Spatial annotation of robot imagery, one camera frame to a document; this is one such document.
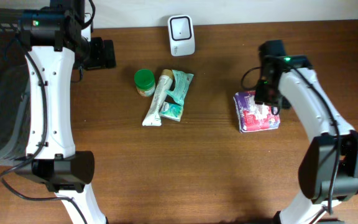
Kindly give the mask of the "red purple tissue pack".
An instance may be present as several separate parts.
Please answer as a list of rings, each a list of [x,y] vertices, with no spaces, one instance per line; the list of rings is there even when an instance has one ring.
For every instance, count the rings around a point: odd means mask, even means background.
[[[233,96],[239,120],[239,132],[251,133],[277,129],[280,125],[279,115],[274,115],[269,106],[256,104],[254,98],[255,91],[237,92]]]

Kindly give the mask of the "green lid jar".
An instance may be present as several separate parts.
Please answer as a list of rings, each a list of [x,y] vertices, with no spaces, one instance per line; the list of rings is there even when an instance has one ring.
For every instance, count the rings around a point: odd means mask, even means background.
[[[137,91],[141,96],[149,97],[154,94],[156,84],[154,74],[151,70],[138,70],[134,75],[134,81]]]

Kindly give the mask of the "white tube package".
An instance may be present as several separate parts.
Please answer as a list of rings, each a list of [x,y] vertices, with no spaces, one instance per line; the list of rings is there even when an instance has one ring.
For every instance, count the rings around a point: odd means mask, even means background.
[[[158,80],[151,106],[142,122],[143,126],[161,126],[159,111],[167,97],[166,91],[172,86],[174,75],[172,70],[164,69]]]

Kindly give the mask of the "teal pouch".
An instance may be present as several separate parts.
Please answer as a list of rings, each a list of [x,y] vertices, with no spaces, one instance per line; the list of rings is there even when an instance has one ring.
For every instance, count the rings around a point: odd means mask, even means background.
[[[185,73],[178,70],[172,70],[172,72],[175,79],[175,87],[173,90],[166,90],[165,92],[168,96],[173,98],[175,103],[184,106],[185,97],[194,75],[192,73]]]

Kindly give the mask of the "green white pocket tissue pack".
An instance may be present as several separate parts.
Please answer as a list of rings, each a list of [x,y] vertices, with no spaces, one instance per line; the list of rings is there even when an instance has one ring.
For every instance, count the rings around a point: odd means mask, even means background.
[[[174,103],[163,102],[159,115],[180,122],[184,108]]]

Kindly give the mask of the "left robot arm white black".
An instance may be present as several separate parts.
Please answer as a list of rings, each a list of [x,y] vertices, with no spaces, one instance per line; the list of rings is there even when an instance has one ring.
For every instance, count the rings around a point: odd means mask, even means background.
[[[94,155],[76,150],[71,131],[72,71],[115,66],[112,42],[91,36],[93,20],[85,5],[51,1],[42,9],[25,10],[19,19],[15,41],[29,70],[30,135],[11,171],[44,185],[73,223],[107,223],[91,185]]]

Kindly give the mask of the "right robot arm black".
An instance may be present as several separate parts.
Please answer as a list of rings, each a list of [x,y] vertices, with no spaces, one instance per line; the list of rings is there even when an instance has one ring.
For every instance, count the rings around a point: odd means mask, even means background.
[[[310,146],[298,168],[300,190],[273,223],[319,223],[333,208],[358,195],[358,132],[337,111],[305,55],[287,55],[281,40],[259,47],[255,102],[293,108]]]

